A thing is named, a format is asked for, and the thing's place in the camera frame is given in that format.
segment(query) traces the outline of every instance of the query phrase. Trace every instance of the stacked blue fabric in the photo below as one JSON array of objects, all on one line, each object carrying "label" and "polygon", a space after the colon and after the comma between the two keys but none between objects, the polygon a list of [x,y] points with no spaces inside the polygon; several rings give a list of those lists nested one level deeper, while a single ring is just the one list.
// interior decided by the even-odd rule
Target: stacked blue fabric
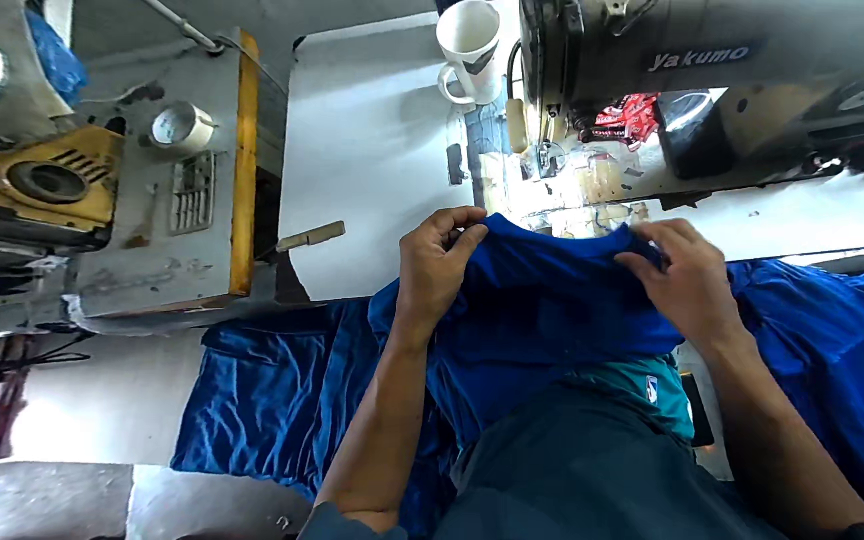
[{"label": "stacked blue fabric", "polygon": [[[566,240],[486,219],[489,235],[429,349],[425,417],[402,506],[435,530],[450,466],[489,425],[577,366],[654,357],[682,337],[613,256],[658,254],[628,228]],[[763,358],[864,498],[864,276],[775,261],[733,264]],[[398,283],[370,300],[217,325],[172,467],[269,479],[313,500],[375,372]]]}]

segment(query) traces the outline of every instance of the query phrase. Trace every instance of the nba logo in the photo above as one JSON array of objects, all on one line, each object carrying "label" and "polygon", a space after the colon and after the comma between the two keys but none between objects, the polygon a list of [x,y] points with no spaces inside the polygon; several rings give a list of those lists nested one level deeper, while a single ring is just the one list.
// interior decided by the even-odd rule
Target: nba logo
[{"label": "nba logo", "polygon": [[659,402],[659,380],[651,374],[645,377],[645,397],[652,405]]}]

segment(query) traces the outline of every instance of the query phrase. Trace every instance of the yellow machine part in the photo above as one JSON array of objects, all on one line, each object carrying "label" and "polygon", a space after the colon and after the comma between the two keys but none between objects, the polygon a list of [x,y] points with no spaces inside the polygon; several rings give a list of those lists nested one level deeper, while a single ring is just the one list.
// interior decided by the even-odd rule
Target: yellow machine part
[{"label": "yellow machine part", "polygon": [[[0,208],[16,217],[89,233],[108,227],[115,212],[125,137],[97,126],[85,126],[56,139],[13,152],[0,152]],[[19,191],[10,179],[13,167],[59,166],[81,178],[88,188],[75,202],[45,202]]]}]

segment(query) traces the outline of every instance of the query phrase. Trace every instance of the mug handle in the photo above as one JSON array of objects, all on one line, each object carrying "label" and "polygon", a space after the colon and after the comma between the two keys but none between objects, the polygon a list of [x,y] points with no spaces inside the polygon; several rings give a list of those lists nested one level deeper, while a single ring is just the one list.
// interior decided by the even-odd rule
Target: mug handle
[{"label": "mug handle", "polygon": [[475,103],[474,97],[456,97],[449,92],[449,78],[455,73],[456,69],[462,69],[462,66],[454,61],[450,61],[441,68],[438,72],[438,90],[445,99],[458,105],[469,105]]}]

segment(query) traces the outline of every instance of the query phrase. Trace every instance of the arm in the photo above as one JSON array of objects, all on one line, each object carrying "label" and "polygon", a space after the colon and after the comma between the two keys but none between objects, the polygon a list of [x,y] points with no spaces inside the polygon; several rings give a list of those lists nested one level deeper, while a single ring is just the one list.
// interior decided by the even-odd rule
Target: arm
[{"label": "arm", "polygon": [[423,423],[426,349],[489,231],[475,225],[485,216],[486,210],[469,206],[439,210],[399,243],[389,341],[316,498],[316,505],[335,503],[346,518],[377,533],[399,522]]},{"label": "arm", "polygon": [[762,361],[732,296],[722,251],[686,220],[639,227],[665,254],[660,271],[640,255],[615,259],[708,364],[736,482],[777,529],[834,538],[864,523],[864,501],[839,471]]}]

